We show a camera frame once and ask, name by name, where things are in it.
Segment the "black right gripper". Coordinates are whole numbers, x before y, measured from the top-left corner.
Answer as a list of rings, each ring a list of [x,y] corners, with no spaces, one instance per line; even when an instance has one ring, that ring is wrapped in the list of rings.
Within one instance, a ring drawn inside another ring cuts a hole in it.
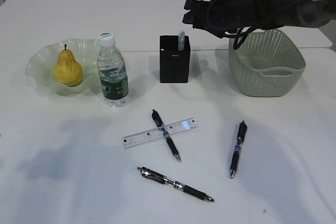
[[[186,0],[184,9],[189,12],[184,14],[182,23],[207,30],[218,38],[260,22],[255,0]]]

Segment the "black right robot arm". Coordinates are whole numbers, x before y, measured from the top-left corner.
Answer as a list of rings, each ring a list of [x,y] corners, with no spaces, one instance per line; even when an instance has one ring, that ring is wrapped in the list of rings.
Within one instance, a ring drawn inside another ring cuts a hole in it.
[[[335,19],[335,0],[186,0],[182,19],[218,38],[284,26],[319,28]]]

